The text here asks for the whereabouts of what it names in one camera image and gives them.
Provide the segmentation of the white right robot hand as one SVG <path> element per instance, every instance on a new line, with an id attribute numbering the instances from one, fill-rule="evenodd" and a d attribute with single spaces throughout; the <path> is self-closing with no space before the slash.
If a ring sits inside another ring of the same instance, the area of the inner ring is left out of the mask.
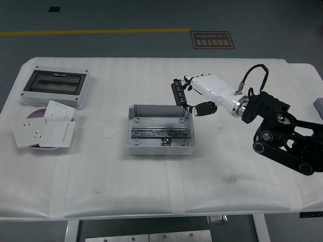
<path id="1" fill-rule="evenodd" d="M 234 117 L 243 115 L 248 103 L 248 97 L 242 93 L 245 83 L 241 82 L 237 90 L 221 80 L 216 75 L 200 75 L 197 77 L 183 76 L 174 79 L 171 84 L 177 106 L 181 106 L 194 116 L 205 116 L 217 111 L 223 106 Z M 187 104 L 184 90 L 195 90 L 207 99 L 207 102 L 192 106 Z"/>

